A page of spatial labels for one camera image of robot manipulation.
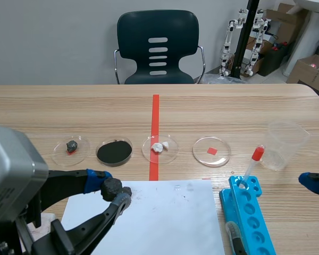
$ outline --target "black pole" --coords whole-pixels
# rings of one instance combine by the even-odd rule
[[[241,64],[245,55],[246,46],[248,43],[248,38],[250,36],[251,28],[253,26],[255,14],[257,7],[259,5],[259,0],[249,0],[247,5],[248,16],[247,21],[244,24],[244,27],[241,29],[241,34],[238,42],[238,46],[236,47],[234,63],[232,67],[232,71],[230,73],[231,77],[240,78]]]

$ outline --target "red tape line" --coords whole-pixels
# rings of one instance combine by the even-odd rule
[[[160,131],[160,96],[153,95],[153,118],[151,121],[151,138],[150,146],[158,142]],[[158,153],[150,149],[149,181],[158,181]]]

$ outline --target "white paper sheet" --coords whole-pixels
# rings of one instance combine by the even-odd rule
[[[93,255],[224,255],[210,180],[123,182],[131,205]],[[70,197],[66,230],[102,213],[100,192]]]

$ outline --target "clear plastic beaker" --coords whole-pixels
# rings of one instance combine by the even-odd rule
[[[309,133],[294,122],[276,121],[269,124],[261,164],[275,171],[284,169],[308,139]]]

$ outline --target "test tube rack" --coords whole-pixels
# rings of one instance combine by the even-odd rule
[[[235,222],[248,255],[276,255],[257,198],[262,195],[258,179],[250,176],[245,188],[239,187],[242,176],[229,178],[230,189],[220,191],[225,221]]]

